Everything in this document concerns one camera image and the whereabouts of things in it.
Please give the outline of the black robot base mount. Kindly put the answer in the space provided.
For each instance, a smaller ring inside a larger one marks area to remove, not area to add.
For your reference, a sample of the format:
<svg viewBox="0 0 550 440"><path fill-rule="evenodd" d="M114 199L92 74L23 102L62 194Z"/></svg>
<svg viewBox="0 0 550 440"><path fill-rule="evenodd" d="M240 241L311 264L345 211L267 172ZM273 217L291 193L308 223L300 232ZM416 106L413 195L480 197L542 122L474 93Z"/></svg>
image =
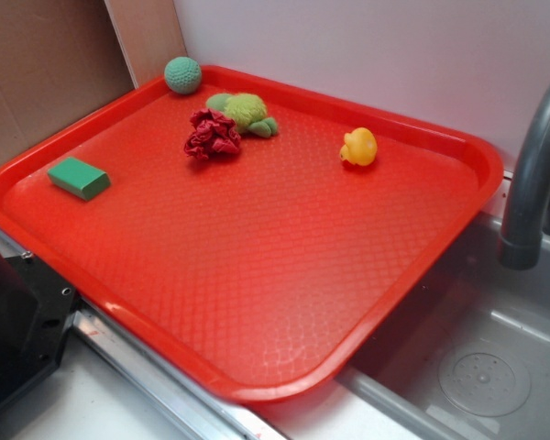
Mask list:
<svg viewBox="0 0 550 440"><path fill-rule="evenodd" d="M58 369L77 304L42 259L0 254L0 412Z"/></svg>

